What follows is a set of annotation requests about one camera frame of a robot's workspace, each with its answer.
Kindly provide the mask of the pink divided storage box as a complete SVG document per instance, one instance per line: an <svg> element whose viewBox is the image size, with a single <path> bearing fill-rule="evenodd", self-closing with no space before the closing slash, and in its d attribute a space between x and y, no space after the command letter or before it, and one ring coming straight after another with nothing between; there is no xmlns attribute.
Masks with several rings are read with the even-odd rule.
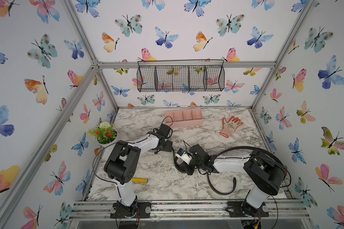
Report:
<svg viewBox="0 0 344 229"><path fill-rule="evenodd" d="M204 117L200 108L166 111L165 124L172 129L201 126Z"/></svg>

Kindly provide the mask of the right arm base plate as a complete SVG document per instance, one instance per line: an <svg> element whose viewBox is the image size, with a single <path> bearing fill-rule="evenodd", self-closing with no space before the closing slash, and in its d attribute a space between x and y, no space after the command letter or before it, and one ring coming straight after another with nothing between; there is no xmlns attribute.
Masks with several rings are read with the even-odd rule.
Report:
<svg viewBox="0 0 344 229"><path fill-rule="evenodd" d="M245 200L228 201L225 211L229 213L231 218L238 217L268 217L269 209L263 202L259 208L255 208L248 204Z"/></svg>

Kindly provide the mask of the aluminium front rail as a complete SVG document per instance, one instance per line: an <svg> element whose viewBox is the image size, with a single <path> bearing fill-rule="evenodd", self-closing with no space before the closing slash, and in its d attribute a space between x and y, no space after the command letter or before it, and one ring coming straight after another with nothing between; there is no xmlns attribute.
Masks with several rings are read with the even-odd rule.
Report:
<svg viewBox="0 0 344 229"><path fill-rule="evenodd" d="M248 214L241 200L154 200L139 201L136 216L146 220L208 219L309 219L299 199L269 199L257 213ZM78 201L73 205L71 221L131 219L114 201Z"/></svg>

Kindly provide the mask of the red and white work glove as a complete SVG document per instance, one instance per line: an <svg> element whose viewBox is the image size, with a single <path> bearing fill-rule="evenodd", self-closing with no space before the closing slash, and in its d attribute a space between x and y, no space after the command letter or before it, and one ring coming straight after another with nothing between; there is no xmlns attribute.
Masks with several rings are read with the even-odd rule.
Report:
<svg viewBox="0 0 344 229"><path fill-rule="evenodd" d="M225 117L222 119L223 129L220 131L220 135L225 138L229 138L239 127L243 125L243 122L238 117L232 116L229 119Z"/></svg>

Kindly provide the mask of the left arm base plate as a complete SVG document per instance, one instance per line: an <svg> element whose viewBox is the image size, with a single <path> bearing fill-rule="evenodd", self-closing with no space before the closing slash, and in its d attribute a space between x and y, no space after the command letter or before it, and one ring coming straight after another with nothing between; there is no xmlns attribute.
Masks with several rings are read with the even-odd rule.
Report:
<svg viewBox="0 0 344 229"><path fill-rule="evenodd" d="M126 219L138 217L147 219L150 217L152 211L152 204L150 202L134 201L130 206L125 206L117 201L113 204L111 209L111 219Z"/></svg>

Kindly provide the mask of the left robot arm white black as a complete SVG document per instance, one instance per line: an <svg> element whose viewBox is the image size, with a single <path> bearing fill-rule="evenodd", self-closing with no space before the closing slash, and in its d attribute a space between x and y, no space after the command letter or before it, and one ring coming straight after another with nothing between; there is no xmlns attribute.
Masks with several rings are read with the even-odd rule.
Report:
<svg viewBox="0 0 344 229"><path fill-rule="evenodd" d="M131 180L136 172L140 155L149 150L172 152L173 143L169 140L172 133L173 130L169 126L161 124L140 139L129 142L120 140L115 144L105 163L104 172L117 185L119 202L123 206L130 207L137 201Z"/></svg>

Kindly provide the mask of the white flower pot with plant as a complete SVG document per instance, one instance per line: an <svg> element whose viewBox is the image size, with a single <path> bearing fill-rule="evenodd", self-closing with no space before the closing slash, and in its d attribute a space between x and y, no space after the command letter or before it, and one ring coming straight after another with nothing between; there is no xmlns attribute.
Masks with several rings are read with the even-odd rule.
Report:
<svg viewBox="0 0 344 229"><path fill-rule="evenodd" d="M94 136L97 142L103 146L108 146L116 141L118 132L114 124L109 122L100 122L96 128L88 130L91 136Z"/></svg>

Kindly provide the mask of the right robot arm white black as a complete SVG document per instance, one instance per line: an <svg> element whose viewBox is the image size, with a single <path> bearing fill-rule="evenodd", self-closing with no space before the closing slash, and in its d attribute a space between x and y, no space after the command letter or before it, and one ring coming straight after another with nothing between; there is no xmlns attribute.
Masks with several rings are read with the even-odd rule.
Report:
<svg viewBox="0 0 344 229"><path fill-rule="evenodd" d="M255 211L268 197L278 194L287 173L272 153L250 146L232 147L215 155L209 155L200 145L192 146L189 151L180 148L174 153L174 165L179 172L190 176L195 171L203 171L207 177L224 172L247 174L254 186L245 197L243 207Z"/></svg>

